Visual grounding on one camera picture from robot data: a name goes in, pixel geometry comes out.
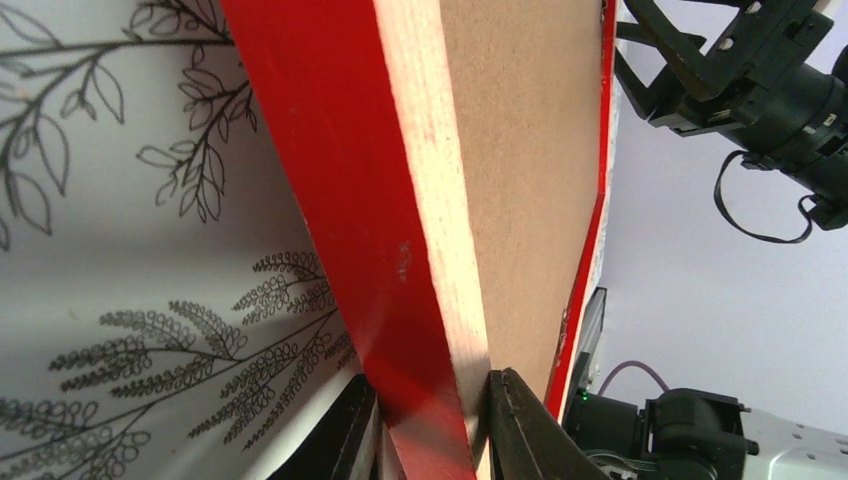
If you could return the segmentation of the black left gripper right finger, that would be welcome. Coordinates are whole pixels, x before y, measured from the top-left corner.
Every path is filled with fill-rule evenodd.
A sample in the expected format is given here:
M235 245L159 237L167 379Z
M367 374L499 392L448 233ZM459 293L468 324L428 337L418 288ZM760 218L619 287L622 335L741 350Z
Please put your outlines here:
M608 478L511 368L489 372L488 419L495 479Z

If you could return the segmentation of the red wooden picture frame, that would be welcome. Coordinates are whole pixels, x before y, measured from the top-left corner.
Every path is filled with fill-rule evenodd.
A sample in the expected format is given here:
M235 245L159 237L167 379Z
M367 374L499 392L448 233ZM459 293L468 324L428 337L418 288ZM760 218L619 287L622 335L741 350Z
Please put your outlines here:
M405 476L489 478L489 371L571 360L612 3L223 9Z

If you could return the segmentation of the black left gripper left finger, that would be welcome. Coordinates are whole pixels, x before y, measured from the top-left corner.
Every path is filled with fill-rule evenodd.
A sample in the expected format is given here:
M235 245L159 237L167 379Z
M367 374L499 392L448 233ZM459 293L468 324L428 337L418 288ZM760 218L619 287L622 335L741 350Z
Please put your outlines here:
M366 376L354 376L271 480L374 479L377 397Z

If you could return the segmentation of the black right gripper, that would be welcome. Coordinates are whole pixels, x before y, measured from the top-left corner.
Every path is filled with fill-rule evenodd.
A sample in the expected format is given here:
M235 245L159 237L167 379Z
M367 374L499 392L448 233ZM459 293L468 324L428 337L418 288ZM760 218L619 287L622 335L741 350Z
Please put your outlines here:
M847 59L831 73L807 64L834 25L813 1L732 1L734 19L707 53L655 1L626 0L637 23L616 39L667 62L645 85L618 48L614 73L635 113L680 136L718 133L753 169L778 170L813 194L813 222L847 224Z

